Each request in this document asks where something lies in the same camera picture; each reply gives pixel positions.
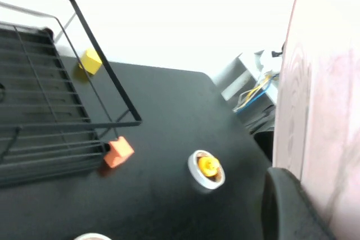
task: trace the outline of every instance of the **metal grid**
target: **metal grid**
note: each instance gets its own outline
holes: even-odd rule
[[[0,185],[70,174],[99,166],[107,151],[101,138],[141,118],[106,60],[76,2],[70,0],[127,109],[114,121],[59,20],[9,3],[15,11],[54,18],[82,66],[108,122],[92,123],[64,68],[50,29],[0,22]],[[122,122],[132,114],[134,121]],[[98,135],[94,129],[105,128]]]

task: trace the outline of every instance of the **black tabletop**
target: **black tabletop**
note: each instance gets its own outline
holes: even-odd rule
[[[270,163],[211,80],[189,71],[112,67],[143,118],[141,126],[119,129],[134,155],[107,177],[94,171],[1,189],[0,239],[71,240],[88,232],[113,240],[262,239]],[[93,80],[118,112],[104,75],[102,68]],[[85,84],[79,89],[87,91]],[[199,149],[217,156],[226,174],[209,193],[197,189],[187,169]]]

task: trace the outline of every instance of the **orange cube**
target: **orange cube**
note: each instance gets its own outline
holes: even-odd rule
[[[104,157],[105,162],[115,168],[124,163],[133,153],[134,150],[122,136],[117,141],[109,142],[110,151]]]

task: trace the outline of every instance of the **yellow block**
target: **yellow block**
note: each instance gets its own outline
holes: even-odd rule
[[[102,65],[102,62],[97,55],[97,52],[93,48],[87,49],[80,60],[81,63],[84,65],[86,71],[91,74],[95,74]]]

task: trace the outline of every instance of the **pink board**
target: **pink board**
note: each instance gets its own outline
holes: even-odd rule
[[[300,179],[339,239],[360,239],[360,33],[330,2],[295,0],[273,166]]]

